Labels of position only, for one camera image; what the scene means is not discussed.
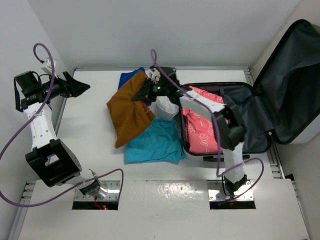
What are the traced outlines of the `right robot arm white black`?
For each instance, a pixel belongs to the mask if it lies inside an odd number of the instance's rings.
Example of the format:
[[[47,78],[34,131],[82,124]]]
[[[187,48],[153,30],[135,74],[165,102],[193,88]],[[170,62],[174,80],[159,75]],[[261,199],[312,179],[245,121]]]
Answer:
[[[216,175],[218,178],[224,178],[224,189],[230,196],[234,196],[247,181],[243,167],[243,146],[247,127],[237,107],[210,100],[167,75],[157,76],[155,80],[146,78],[131,100],[154,102],[159,96],[166,96],[173,104],[192,110],[211,121],[218,143],[217,154],[222,155],[225,164],[225,171],[219,173],[220,161],[217,161]]]

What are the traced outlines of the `white drawstring bag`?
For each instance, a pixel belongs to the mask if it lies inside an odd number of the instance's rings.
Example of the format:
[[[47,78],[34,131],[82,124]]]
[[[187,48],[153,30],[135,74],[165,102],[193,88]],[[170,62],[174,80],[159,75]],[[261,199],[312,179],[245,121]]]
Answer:
[[[156,116],[162,120],[173,121],[179,112],[179,106],[172,103],[167,96],[158,96],[155,106]]]

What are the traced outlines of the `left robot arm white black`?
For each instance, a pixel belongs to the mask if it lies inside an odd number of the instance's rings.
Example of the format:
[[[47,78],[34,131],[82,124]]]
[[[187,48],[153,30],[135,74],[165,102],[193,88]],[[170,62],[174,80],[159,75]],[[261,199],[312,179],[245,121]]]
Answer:
[[[35,72],[27,71],[13,79],[15,108],[31,121],[32,145],[25,159],[48,187],[70,184],[77,186],[83,195],[102,199],[100,181],[91,169],[83,170],[76,155],[57,138],[52,109],[44,102],[46,96],[78,97],[90,88],[66,71],[63,75],[63,79],[55,77],[54,82],[43,83]]]

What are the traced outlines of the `mustard brown cloth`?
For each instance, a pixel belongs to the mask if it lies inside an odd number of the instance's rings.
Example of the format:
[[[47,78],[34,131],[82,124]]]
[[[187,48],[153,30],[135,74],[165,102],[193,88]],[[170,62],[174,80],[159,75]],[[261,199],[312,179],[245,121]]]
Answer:
[[[144,101],[132,101],[146,79],[146,73],[139,70],[106,103],[116,133],[115,148],[128,144],[156,118]]]

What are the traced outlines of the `pink patterned garment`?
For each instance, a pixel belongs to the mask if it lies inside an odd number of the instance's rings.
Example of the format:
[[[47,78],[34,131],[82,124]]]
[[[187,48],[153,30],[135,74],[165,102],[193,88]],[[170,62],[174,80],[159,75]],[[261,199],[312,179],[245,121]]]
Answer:
[[[183,108],[182,114],[185,119],[188,150],[193,154],[216,153],[218,143],[215,140],[212,122],[187,108]]]

